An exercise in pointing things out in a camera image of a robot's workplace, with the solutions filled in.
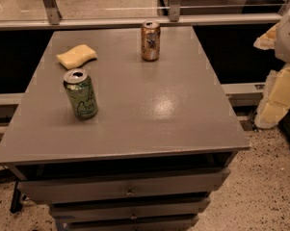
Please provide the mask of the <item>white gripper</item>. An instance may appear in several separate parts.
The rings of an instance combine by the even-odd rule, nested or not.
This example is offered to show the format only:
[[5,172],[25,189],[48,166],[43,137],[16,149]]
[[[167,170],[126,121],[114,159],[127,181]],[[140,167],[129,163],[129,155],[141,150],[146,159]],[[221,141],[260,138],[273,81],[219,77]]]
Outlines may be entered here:
[[[269,50],[275,48],[276,57],[290,63],[290,9],[279,24],[272,26],[253,44],[255,48]],[[290,64],[282,70],[271,70],[267,76],[263,98],[260,101],[254,124],[261,129],[276,126],[290,110]]]

